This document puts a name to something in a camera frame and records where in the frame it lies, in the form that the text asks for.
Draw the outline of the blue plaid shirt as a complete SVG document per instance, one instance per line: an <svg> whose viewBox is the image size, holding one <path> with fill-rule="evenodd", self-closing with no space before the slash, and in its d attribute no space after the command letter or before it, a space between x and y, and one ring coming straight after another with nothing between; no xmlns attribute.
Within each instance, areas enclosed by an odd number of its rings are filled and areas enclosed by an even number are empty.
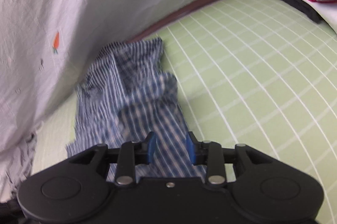
<svg viewBox="0 0 337 224"><path fill-rule="evenodd" d="M94 145L118 148L156 134L154 162L138 165L136 177L202 177L186 150L187 123L175 76L162 69L159 37L105 46L78 85L72 157Z"/></svg>

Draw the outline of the green grid mat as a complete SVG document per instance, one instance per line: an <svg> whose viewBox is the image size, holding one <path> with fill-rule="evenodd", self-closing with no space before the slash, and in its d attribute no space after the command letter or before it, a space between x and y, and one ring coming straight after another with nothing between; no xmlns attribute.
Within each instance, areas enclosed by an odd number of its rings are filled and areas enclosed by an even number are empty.
<svg viewBox="0 0 337 224"><path fill-rule="evenodd" d="M318 180L336 222L336 33L280 0L220 0L147 38L199 140L247 144Z"/></svg>

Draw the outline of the crumpled grey t-shirt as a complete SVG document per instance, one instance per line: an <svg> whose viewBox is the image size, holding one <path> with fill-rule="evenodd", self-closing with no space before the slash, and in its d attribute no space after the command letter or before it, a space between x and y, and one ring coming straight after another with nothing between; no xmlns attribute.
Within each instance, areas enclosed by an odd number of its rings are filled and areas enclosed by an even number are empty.
<svg viewBox="0 0 337 224"><path fill-rule="evenodd" d="M30 133L1 153L1 202L14 198L21 183L30 176L36 145L37 135Z"/></svg>

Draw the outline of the white embroidered sheet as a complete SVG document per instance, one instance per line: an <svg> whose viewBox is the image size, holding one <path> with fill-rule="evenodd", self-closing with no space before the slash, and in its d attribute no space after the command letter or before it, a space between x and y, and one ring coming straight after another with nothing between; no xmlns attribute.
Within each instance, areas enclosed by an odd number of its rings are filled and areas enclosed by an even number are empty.
<svg viewBox="0 0 337 224"><path fill-rule="evenodd" d="M194 0L1 0L1 151L66 98L96 52Z"/></svg>

